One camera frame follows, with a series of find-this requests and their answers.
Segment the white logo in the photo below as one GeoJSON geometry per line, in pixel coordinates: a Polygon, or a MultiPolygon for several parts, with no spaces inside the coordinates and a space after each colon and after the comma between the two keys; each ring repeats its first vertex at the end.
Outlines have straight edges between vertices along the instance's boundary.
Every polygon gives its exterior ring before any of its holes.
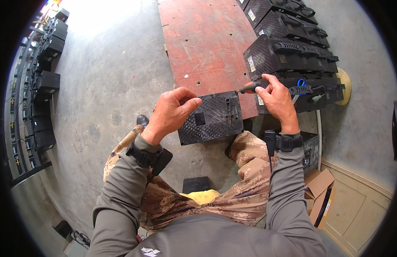
{"type": "Polygon", "coordinates": [[[160,253],[159,250],[153,250],[153,249],[151,249],[151,248],[144,248],[144,247],[143,247],[143,248],[140,249],[140,250],[142,250],[143,252],[145,252],[144,255],[147,255],[147,256],[150,256],[150,257],[157,256],[156,253],[160,253]]]}

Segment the wooden panel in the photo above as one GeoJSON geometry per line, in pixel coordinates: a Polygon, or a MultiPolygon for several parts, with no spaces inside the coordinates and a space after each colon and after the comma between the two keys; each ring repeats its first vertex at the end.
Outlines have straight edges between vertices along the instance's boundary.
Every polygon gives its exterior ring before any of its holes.
{"type": "Polygon", "coordinates": [[[358,252],[361,252],[362,246],[371,238],[379,227],[386,214],[386,209],[374,201],[371,201],[369,207],[363,210],[365,213],[356,225],[356,229],[350,234],[346,241],[358,252]]]}
{"type": "Polygon", "coordinates": [[[393,194],[323,160],[322,170],[325,168],[333,174],[338,191],[324,231],[348,256],[359,256],[384,218],[393,194]]]}
{"type": "Polygon", "coordinates": [[[359,212],[366,196],[338,180],[334,182],[333,187],[337,188],[337,194],[327,224],[343,236],[359,212]]]}
{"type": "MultiPolygon", "coordinates": [[[[243,52],[257,37],[236,0],[159,0],[159,11],[176,88],[209,95],[250,81],[243,52]]],[[[258,115],[254,95],[239,98],[243,119],[258,115]]]]}

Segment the gray long-sleeve shirt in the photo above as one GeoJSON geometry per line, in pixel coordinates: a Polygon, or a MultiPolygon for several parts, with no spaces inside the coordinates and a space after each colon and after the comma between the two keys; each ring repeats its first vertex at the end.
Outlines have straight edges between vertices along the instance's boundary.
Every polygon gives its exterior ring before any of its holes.
{"type": "MultiPolygon", "coordinates": [[[[161,148],[140,135],[135,145],[149,152],[161,148]]],[[[97,198],[88,256],[326,256],[306,212],[301,147],[277,154],[266,229],[245,226],[220,214],[195,214],[176,219],[140,244],[136,235],[148,169],[140,168],[125,152],[120,152],[97,198]]]]}

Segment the square hole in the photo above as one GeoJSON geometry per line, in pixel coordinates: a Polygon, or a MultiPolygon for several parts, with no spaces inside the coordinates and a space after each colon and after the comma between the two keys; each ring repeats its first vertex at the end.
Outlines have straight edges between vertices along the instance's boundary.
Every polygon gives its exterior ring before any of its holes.
{"type": "Polygon", "coordinates": [[[204,112],[200,112],[194,115],[196,121],[196,126],[203,126],[206,124],[206,119],[204,118],[204,112]]]}

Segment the right hand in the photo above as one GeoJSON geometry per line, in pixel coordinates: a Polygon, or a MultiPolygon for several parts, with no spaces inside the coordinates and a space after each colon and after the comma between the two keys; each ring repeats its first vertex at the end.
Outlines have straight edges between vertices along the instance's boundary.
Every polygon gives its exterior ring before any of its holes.
{"type": "Polygon", "coordinates": [[[196,93],[187,88],[161,94],[141,136],[147,142],[158,145],[167,134],[178,130],[201,102],[196,93]]]}
{"type": "Polygon", "coordinates": [[[256,92],[270,114],[280,121],[281,132],[297,133],[300,130],[299,121],[288,88],[281,84],[276,76],[263,74],[262,78],[267,80],[269,85],[266,89],[256,87],[256,92]]]}

